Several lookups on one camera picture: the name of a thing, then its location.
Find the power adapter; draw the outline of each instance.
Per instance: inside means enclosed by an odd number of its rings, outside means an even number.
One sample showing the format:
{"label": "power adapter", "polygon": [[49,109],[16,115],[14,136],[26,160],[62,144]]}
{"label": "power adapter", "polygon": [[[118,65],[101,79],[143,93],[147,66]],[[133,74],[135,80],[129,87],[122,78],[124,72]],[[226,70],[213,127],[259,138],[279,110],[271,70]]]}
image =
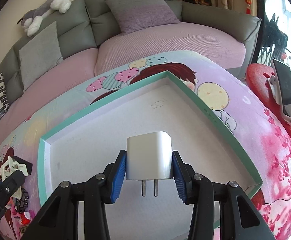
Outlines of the power adapter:
{"label": "power adapter", "polygon": [[153,132],[127,139],[127,179],[141,180],[145,197],[146,181],[154,180],[154,196],[158,196],[158,180],[173,178],[171,137],[166,132]]}

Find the plug prong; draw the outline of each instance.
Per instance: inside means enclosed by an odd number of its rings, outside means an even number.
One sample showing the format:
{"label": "plug prong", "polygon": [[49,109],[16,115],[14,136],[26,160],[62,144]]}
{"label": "plug prong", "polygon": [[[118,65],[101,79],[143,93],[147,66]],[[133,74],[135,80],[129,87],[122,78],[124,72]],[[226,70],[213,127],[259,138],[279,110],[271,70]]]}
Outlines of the plug prong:
{"label": "plug prong", "polygon": [[158,196],[158,180],[157,179],[154,180],[154,196],[155,197]]}
{"label": "plug prong", "polygon": [[143,197],[145,197],[145,182],[145,180],[141,181],[141,192]]}

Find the gray pillow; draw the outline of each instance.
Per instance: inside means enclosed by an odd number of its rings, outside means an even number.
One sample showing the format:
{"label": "gray pillow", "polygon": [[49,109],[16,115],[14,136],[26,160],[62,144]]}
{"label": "gray pillow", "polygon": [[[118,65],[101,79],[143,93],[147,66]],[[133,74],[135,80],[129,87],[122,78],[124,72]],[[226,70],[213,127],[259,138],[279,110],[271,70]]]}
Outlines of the gray pillow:
{"label": "gray pillow", "polygon": [[26,91],[39,77],[63,61],[53,22],[19,51],[23,91]]}
{"label": "gray pillow", "polygon": [[117,20],[122,34],[145,28],[180,23],[164,0],[104,0]]}

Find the plush husky toy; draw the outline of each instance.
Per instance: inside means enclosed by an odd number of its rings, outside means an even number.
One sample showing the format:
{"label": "plush husky toy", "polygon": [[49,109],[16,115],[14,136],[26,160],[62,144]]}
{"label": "plush husky toy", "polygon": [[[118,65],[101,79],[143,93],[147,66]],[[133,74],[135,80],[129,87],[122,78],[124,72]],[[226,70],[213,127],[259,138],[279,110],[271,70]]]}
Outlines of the plush husky toy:
{"label": "plush husky toy", "polygon": [[65,13],[70,8],[70,6],[70,0],[47,0],[39,8],[28,11],[25,15],[23,15],[18,23],[21,22],[21,27],[30,37],[39,30],[41,22],[45,17],[54,11]]}

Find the red stool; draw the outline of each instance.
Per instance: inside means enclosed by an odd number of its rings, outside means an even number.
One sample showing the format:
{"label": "red stool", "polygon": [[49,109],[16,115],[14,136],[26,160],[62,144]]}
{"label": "red stool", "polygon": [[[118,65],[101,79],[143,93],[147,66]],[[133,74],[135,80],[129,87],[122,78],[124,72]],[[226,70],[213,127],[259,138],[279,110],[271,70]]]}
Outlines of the red stool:
{"label": "red stool", "polygon": [[261,100],[264,106],[270,109],[278,118],[291,138],[291,125],[281,116],[280,106],[272,96],[271,88],[267,80],[271,75],[274,75],[271,67],[262,64],[251,64],[247,68],[247,85]]}

